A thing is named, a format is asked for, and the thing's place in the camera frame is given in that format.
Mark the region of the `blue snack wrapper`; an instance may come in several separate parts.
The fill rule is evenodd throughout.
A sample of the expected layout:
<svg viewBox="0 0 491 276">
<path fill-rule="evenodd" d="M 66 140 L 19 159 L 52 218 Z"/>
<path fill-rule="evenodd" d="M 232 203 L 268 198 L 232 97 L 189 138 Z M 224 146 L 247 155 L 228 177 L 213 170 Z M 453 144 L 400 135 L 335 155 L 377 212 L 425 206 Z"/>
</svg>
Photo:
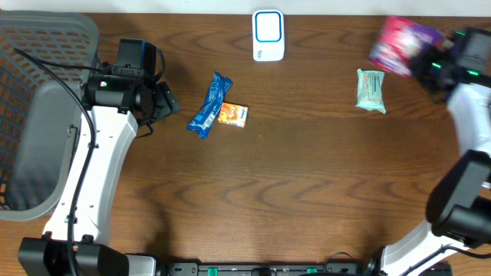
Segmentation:
<svg viewBox="0 0 491 276">
<path fill-rule="evenodd" d="M 213 73 L 213 79 L 209 86 L 204 104 L 187 125 L 187 129 L 196 132 L 201 139 L 207 138 L 215 119 L 221 111 L 226 94 L 233 82 L 218 72 Z"/>
</svg>

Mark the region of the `purple Carefree pad pack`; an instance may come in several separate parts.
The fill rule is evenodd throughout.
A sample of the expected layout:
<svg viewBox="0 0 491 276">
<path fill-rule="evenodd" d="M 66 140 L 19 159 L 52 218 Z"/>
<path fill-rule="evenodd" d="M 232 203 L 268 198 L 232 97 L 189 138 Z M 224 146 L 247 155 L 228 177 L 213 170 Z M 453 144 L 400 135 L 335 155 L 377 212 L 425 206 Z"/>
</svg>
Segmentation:
<svg viewBox="0 0 491 276">
<path fill-rule="evenodd" d="M 388 16 L 372 47 L 369 61 L 383 71 L 410 76 L 410 60 L 428 45 L 440 45 L 445 37 L 435 28 L 407 18 Z"/>
</svg>

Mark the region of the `orange Kleenex tissue pack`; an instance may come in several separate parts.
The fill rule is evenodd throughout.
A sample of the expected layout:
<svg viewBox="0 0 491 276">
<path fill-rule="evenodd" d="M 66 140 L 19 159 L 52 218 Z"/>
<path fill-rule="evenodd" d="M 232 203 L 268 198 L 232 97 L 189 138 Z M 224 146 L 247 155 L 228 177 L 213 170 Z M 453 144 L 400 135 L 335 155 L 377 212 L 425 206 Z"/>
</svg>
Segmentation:
<svg viewBox="0 0 491 276">
<path fill-rule="evenodd" d="M 227 125 L 244 128 L 249 108 L 233 103 L 223 103 L 218 122 Z"/>
</svg>

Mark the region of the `teal wet wipes pack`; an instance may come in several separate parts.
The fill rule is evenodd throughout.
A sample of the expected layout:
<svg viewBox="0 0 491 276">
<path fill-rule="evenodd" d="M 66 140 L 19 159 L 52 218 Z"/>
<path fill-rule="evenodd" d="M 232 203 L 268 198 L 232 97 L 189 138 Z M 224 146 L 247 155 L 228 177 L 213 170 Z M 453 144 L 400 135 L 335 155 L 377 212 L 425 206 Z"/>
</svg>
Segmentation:
<svg viewBox="0 0 491 276">
<path fill-rule="evenodd" d="M 384 72 L 357 69 L 358 87 L 356 107 L 386 113 L 382 96 Z"/>
</svg>

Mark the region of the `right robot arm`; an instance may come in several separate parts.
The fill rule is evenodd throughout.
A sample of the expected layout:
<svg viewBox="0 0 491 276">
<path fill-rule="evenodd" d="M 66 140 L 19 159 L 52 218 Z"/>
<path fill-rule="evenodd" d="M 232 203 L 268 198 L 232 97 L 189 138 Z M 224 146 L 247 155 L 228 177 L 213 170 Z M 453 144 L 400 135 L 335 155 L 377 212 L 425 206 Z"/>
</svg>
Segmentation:
<svg viewBox="0 0 491 276">
<path fill-rule="evenodd" d="M 424 48 L 410 66 L 427 90 L 445 96 L 461 157 L 427 201 L 425 219 L 400 241 L 371 259 L 369 275 L 423 275 L 460 253 L 488 259 L 475 249 L 490 243 L 490 78 L 463 59 L 464 46 Z"/>
</svg>

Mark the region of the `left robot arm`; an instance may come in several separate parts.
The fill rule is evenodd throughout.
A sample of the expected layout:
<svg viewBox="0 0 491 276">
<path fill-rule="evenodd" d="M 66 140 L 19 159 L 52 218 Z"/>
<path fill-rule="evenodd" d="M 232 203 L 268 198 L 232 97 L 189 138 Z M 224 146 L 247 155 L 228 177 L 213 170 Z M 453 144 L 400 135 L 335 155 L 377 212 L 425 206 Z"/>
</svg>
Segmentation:
<svg viewBox="0 0 491 276">
<path fill-rule="evenodd" d="M 149 88 L 115 76 L 91 78 L 86 96 L 89 117 L 61 199 L 42 237 L 22 240 L 18 260 L 28 275 L 164 275 L 154 256 L 110 248 L 110 215 L 135 112 L 153 123 L 178 111 L 176 99 L 164 81 Z"/>
</svg>

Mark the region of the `grey plastic mesh basket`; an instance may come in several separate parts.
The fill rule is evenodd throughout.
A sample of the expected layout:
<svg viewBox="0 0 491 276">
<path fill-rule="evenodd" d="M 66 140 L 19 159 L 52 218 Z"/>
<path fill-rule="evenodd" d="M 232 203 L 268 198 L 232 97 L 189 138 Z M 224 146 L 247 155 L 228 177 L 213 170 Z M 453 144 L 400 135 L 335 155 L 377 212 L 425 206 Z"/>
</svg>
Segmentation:
<svg viewBox="0 0 491 276">
<path fill-rule="evenodd" d="M 25 57 L 78 93 L 98 67 L 99 31 L 87 16 L 47 11 L 1 13 L 1 218 L 36 219 L 63 192 L 77 147 L 81 111 L 70 94 Z"/>
</svg>

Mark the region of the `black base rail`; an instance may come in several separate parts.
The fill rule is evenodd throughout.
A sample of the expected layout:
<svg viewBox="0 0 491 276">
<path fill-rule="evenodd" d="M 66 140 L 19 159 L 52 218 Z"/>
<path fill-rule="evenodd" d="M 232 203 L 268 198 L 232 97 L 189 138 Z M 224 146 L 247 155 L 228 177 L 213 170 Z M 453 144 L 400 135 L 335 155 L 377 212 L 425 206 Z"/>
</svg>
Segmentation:
<svg viewBox="0 0 491 276">
<path fill-rule="evenodd" d="M 167 276 L 297 276 L 297 275 L 364 275 L 361 266 L 354 262 L 335 262 L 325 267 L 322 264 L 295 265 L 227 265 L 174 263 L 166 265 L 143 264 L 130 265 L 130 276 L 167 275 Z"/>
</svg>

